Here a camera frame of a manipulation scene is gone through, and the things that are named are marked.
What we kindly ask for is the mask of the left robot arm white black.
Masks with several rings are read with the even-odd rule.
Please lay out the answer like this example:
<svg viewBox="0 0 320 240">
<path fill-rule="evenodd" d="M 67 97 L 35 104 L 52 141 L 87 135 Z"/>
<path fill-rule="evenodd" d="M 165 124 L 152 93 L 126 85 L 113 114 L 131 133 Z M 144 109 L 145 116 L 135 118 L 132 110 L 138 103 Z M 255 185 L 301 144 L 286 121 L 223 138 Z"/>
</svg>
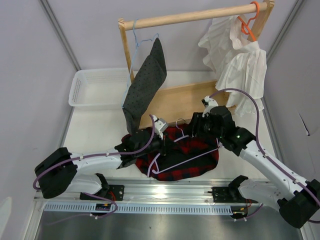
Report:
<svg viewBox="0 0 320 240">
<path fill-rule="evenodd" d="M 127 168 L 149 154 L 167 157 L 176 145 L 167 133 L 159 135 L 146 128 L 124 136 L 120 144 L 98 153 L 71 153 L 60 147 L 35 167 L 33 188 L 41 191 L 45 199 L 73 192 L 103 200 L 109 187 L 101 170 Z"/>
</svg>

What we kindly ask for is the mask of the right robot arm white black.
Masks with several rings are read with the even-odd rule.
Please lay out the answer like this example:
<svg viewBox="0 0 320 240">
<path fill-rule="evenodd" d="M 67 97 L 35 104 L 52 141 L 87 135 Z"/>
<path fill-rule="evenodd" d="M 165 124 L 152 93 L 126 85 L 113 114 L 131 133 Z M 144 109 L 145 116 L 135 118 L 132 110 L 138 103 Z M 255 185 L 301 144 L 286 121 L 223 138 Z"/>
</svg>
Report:
<svg viewBox="0 0 320 240">
<path fill-rule="evenodd" d="M 320 209 L 319 181 L 307 180 L 270 155 L 256 135 L 236 126 L 225 106 L 193 113 L 190 125 L 193 137 L 214 137 L 225 149 L 258 169 L 277 188 L 272 190 L 245 179 L 228 189 L 232 201 L 246 198 L 260 202 L 278 211 L 289 225 L 297 229 L 312 221 L 312 216 Z"/>
</svg>

